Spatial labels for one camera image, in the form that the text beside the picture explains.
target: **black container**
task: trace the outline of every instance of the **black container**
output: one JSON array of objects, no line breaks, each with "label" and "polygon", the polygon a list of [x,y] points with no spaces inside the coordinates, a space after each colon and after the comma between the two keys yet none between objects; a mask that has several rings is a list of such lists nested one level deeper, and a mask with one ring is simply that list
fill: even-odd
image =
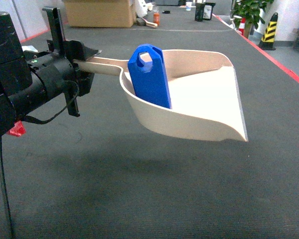
[{"label": "black container", "polygon": [[211,17],[213,15],[213,9],[216,3],[214,2],[205,2],[205,8],[204,8],[204,20],[211,20]]},{"label": "black container", "polygon": [[196,3],[195,21],[203,21],[205,3]]}]

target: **blue plastic object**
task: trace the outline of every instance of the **blue plastic object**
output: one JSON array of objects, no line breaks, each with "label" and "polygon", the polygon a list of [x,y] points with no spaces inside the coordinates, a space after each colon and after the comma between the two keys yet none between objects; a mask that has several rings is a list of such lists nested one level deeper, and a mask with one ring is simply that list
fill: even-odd
[{"label": "blue plastic object", "polygon": [[[143,53],[148,53],[151,61],[142,60]],[[128,68],[137,97],[170,109],[169,89],[161,49],[150,44],[138,46],[128,62]]]}]

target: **dustpan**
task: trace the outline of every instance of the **dustpan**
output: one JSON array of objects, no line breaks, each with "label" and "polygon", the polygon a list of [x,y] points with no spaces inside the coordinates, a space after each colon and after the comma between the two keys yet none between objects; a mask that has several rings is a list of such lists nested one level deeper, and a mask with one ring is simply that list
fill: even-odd
[{"label": "dustpan", "polygon": [[[154,132],[178,138],[248,141],[235,69],[218,52],[163,50],[171,109],[135,96],[128,60],[101,57],[76,61],[82,71],[120,77],[140,123]],[[141,58],[149,61],[149,55]]]}]

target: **hole in blue block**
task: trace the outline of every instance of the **hole in blue block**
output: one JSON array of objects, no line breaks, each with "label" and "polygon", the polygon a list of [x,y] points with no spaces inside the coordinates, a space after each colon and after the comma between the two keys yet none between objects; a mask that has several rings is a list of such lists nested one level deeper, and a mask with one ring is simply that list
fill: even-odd
[{"label": "hole in blue block", "polygon": [[153,67],[153,60],[147,52],[140,52],[136,64],[142,72],[150,72]]}]

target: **white wall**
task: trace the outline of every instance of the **white wall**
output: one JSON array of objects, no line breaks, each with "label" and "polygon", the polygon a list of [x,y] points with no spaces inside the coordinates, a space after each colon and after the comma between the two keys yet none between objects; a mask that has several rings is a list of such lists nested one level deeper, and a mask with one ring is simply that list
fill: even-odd
[{"label": "white wall", "polygon": [[37,35],[49,28],[45,6],[59,7],[63,22],[67,21],[64,3],[61,0],[14,0],[25,37]]},{"label": "white wall", "polygon": [[62,21],[67,22],[62,0],[0,0],[0,11],[10,13],[20,41],[48,30],[47,15],[42,11],[45,6],[60,8]]},{"label": "white wall", "polygon": [[267,8],[263,19],[266,24],[261,24],[256,30],[260,34],[264,34],[266,27],[272,15],[278,13],[278,24],[276,30],[275,41],[294,41],[294,28],[299,28],[299,0],[275,0],[274,3]]},{"label": "white wall", "polygon": [[25,39],[19,18],[16,14],[16,11],[14,9],[12,0],[0,0],[0,11],[7,11],[10,13],[13,25],[15,27],[16,33],[18,34],[19,40]]}]

